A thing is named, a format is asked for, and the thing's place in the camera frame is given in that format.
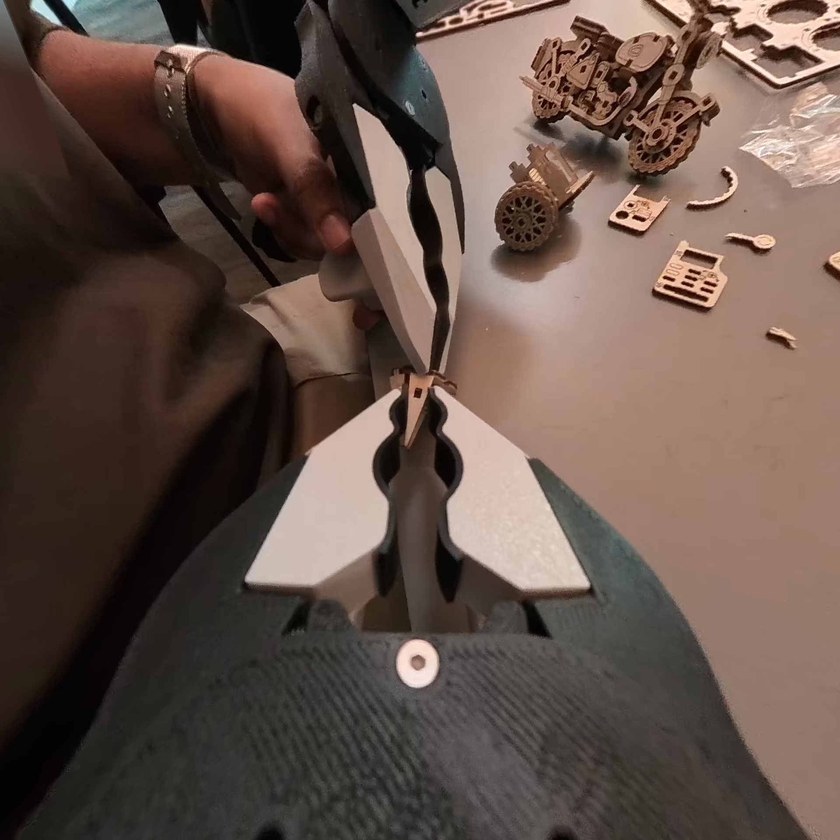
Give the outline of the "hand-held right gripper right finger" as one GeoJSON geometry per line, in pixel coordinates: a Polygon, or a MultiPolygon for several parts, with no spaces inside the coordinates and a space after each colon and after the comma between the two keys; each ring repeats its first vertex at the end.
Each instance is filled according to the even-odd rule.
{"type": "Polygon", "coordinates": [[[428,409],[445,486],[434,557],[444,599],[489,613],[499,602],[589,595],[529,457],[446,391],[431,391],[428,409]]]}

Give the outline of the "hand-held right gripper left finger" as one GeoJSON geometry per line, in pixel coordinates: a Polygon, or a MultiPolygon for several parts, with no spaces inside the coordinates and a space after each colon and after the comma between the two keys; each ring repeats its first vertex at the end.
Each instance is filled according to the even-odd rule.
{"type": "Polygon", "coordinates": [[[248,569],[249,589],[340,603],[391,590],[404,420],[403,393],[390,391],[308,453],[248,569]]]}

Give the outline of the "small wooden model assembly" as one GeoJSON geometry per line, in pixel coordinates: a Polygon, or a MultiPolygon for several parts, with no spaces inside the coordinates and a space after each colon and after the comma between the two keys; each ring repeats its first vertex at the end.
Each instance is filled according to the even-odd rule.
{"type": "Polygon", "coordinates": [[[424,394],[434,387],[440,387],[452,396],[456,396],[458,390],[455,382],[445,378],[439,372],[419,374],[408,365],[394,369],[389,378],[389,384],[392,389],[404,391],[410,400],[423,400],[424,394]]]}

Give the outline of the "pointed wooden model piece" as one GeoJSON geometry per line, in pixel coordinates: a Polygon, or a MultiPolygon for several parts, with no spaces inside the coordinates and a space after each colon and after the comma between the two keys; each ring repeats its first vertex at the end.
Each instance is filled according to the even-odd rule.
{"type": "Polygon", "coordinates": [[[406,399],[406,422],[403,434],[403,446],[413,446],[424,420],[429,391],[434,383],[431,373],[418,374],[408,372],[404,378],[403,392],[406,399]]]}

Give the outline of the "person's left forearm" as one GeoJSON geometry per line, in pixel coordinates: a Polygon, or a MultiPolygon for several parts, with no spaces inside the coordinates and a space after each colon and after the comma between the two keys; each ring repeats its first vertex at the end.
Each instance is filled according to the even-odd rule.
{"type": "Polygon", "coordinates": [[[194,183],[161,123],[155,100],[157,45],[111,42],[56,29],[38,50],[42,81],[114,167],[137,186],[194,183]]]}

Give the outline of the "person's left hand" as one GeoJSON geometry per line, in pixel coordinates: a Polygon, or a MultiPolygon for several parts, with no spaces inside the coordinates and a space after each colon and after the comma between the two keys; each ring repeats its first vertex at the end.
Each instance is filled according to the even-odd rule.
{"type": "Polygon", "coordinates": [[[354,252],[340,185],[299,108],[292,79],[212,55],[194,69],[196,108],[251,209],[290,257],[354,252]]]}

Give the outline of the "wooden sidecar model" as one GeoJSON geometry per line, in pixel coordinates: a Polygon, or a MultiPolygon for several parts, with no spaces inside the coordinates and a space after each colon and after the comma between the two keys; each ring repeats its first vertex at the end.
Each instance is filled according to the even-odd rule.
{"type": "Polygon", "coordinates": [[[500,197],[496,231],[510,250],[524,253],[544,245],[559,225],[560,214],[592,182],[593,171],[579,174],[555,143],[528,145],[528,160],[509,165],[513,186],[500,197]]]}

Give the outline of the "beige cloth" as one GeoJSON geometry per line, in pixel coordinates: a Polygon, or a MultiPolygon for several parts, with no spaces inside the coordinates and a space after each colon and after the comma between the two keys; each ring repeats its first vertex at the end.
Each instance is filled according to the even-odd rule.
{"type": "Polygon", "coordinates": [[[294,386],[371,374],[366,338],[354,323],[354,303],[328,300],[317,274],[267,289],[240,308],[283,349],[294,386]]]}

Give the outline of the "long wooden parts sheet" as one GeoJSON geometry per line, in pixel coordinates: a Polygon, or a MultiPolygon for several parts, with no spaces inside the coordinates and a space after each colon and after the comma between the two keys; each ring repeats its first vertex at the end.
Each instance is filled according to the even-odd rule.
{"type": "Polygon", "coordinates": [[[421,29],[416,34],[417,41],[425,41],[466,32],[470,29],[486,26],[502,20],[534,14],[544,9],[559,7],[569,1],[473,1],[465,3],[452,14],[421,29]]]}

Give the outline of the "small rectangular wooden piece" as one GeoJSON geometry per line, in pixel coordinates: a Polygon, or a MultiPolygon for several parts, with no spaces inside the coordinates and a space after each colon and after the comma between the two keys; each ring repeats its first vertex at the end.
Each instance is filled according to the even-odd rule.
{"type": "Polygon", "coordinates": [[[670,204],[670,198],[654,199],[638,192],[639,184],[625,195],[624,199],[610,213],[607,223],[633,235],[645,234],[670,204]]]}

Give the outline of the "slotted rectangular wooden piece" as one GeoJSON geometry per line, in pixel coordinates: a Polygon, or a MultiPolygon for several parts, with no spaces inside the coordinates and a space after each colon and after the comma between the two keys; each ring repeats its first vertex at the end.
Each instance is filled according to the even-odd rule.
{"type": "Polygon", "coordinates": [[[711,310],[728,284],[722,263],[723,255],[693,246],[683,239],[666,261],[652,294],[692,308],[711,310]]]}

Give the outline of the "wooden motorcycle model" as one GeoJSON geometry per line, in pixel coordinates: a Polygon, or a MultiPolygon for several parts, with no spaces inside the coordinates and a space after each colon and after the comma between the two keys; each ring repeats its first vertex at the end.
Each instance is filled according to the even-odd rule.
{"type": "Polygon", "coordinates": [[[701,127],[720,112],[713,93],[692,89],[695,70],[721,52],[710,2],[689,2],[677,36],[645,32],[628,39],[575,17],[574,39],[546,38],[521,82],[542,123],[570,117],[609,140],[627,139],[627,159],[640,175],[674,170],[695,149],[701,127]]]}

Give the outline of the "clear plastic bag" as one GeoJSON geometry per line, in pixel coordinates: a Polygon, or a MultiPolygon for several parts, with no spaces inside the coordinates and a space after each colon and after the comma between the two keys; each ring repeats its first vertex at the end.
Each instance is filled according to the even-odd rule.
{"type": "Polygon", "coordinates": [[[739,149],[793,188],[838,183],[838,90],[817,81],[791,98],[765,104],[739,149]]]}

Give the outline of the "wooden parts sheet round holes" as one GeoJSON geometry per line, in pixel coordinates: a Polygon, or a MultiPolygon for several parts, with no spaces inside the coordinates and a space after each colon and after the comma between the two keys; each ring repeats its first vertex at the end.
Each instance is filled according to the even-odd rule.
{"type": "Polygon", "coordinates": [[[838,2],[707,2],[707,15],[721,53],[771,88],[838,72],[838,2]]]}

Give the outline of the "black chair frame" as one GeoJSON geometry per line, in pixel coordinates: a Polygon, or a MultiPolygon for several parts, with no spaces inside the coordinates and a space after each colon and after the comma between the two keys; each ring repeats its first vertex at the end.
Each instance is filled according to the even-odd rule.
{"type": "Polygon", "coordinates": [[[169,186],[161,209],[179,238],[222,270],[236,302],[270,287],[270,268],[248,240],[243,223],[217,207],[212,197],[189,186],[169,186]]]}

